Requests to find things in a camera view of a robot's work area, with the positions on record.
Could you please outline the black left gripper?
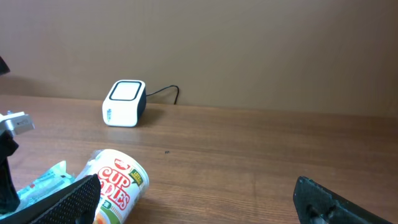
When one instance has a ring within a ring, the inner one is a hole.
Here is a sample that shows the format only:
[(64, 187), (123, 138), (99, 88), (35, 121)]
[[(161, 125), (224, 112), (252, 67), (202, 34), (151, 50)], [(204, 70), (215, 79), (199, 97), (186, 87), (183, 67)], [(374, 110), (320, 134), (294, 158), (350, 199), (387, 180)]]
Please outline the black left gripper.
[(18, 147), (13, 136), (8, 131), (1, 130), (1, 214), (14, 212), (20, 204), (7, 160)]

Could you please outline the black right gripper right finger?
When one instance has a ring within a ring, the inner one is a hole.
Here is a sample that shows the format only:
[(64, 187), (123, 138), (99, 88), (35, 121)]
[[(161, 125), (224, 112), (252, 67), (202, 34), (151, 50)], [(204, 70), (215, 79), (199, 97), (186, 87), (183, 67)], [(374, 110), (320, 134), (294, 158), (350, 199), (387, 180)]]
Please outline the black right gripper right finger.
[(305, 176), (297, 179), (293, 201), (301, 224), (391, 224)]

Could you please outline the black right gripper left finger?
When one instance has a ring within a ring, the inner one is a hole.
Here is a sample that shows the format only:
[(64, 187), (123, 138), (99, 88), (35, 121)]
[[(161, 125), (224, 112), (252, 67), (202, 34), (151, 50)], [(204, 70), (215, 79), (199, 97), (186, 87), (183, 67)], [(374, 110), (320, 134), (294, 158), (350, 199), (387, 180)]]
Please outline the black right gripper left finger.
[(1, 224), (92, 224), (100, 200), (96, 174), (40, 200), (1, 220)]

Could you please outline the light green snack packet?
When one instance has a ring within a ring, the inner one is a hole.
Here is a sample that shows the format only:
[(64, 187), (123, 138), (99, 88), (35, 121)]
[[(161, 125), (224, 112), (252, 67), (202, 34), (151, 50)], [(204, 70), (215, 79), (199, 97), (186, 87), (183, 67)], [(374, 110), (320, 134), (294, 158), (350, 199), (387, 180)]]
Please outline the light green snack packet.
[(1, 219), (5, 219), (38, 201), (68, 187), (75, 181), (75, 176), (67, 173), (66, 161), (61, 161), (49, 170), (44, 172), (40, 177), (35, 179), (30, 185), (20, 189), (17, 195), (20, 199), (20, 204), (14, 212), (9, 212), (1, 215)]

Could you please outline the cup noodles cup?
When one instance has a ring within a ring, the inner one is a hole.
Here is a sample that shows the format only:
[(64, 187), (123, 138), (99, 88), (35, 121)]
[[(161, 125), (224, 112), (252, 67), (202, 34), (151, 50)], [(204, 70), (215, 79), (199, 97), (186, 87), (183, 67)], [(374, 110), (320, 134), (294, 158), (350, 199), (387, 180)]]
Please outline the cup noodles cup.
[(98, 176), (101, 190), (94, 223), (121, 224), (149, 187), (144, 168), (129, 155), (114, 150), (95, 151), (76, 180)]

